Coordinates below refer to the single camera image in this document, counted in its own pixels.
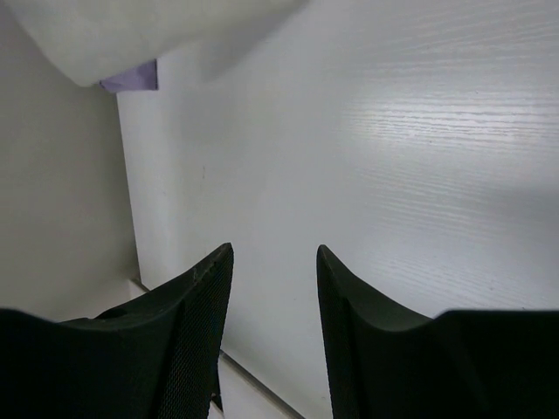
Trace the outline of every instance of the purple paper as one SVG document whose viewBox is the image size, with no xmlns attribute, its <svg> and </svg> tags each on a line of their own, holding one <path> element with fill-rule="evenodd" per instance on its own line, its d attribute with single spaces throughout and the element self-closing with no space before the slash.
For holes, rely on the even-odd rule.
<svg viewBox="0 0 559 419">
<path fill-rule="evenodd" d="M 99 83 L 110 93 L 157 90 L 157 61 L 149 61 L 135 68 L 100 81 Z"/>
</svg>

